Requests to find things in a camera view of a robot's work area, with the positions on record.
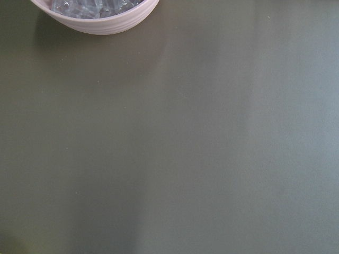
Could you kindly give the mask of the clear ice cubes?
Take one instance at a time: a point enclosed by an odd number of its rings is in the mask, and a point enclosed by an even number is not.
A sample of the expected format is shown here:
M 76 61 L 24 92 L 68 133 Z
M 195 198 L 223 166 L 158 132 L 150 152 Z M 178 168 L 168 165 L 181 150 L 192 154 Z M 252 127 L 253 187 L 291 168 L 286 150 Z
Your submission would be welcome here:
M 142 1 L 137 0 L 59 0 L 52 1 L 50 9 L 76 19 L 101 19 L 126 12 Z

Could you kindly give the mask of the pink ribbed bowl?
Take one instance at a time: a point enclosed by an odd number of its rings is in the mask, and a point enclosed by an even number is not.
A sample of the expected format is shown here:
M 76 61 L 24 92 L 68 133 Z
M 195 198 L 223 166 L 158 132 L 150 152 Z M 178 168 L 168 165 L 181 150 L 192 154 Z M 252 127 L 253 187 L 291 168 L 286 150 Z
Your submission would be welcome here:
M 147 0 L 115 16 L 102 19 L 77 19 L 53 12 L 50 9 L 52 1 L 32 0 L 31 2 L 59 23 L 73 30 L 93 35 L 111 35 L 127 31 L 146 19 L 159 3 L 159 1 Z

